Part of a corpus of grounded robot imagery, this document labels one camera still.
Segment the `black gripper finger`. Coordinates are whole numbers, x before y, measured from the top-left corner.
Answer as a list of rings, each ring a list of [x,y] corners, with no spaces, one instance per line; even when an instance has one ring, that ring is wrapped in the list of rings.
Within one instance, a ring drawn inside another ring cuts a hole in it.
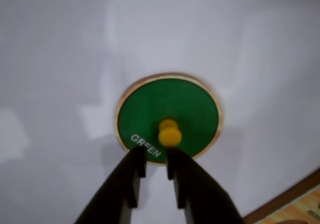
[[[76,220],[77,224],[129,224],[146,176],[147,149],[139,146],[120,161]]]
[[[228,193],[190,156],[178,148],[166,148],[165,155],[167,177],[187,224],[244,223]]]

